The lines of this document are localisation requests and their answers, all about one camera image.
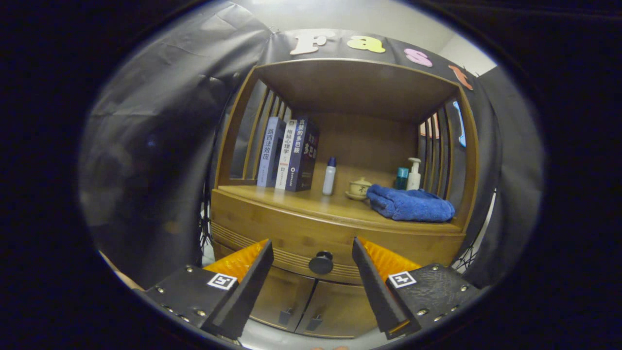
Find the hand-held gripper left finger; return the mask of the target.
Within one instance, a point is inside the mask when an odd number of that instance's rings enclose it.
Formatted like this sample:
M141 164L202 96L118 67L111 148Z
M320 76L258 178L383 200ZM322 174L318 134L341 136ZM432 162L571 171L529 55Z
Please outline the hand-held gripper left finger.
M274 261L269 239L205 267L188 264L146 290L156 306L214 336L242 335Z

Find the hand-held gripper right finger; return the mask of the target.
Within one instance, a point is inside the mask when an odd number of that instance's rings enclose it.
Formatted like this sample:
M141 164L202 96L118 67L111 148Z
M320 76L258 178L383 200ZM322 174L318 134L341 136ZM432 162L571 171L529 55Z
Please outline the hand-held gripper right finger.
M433 328L469 307L481 289L442 264L417 264L356 237L352 258L380 332L391 340Z

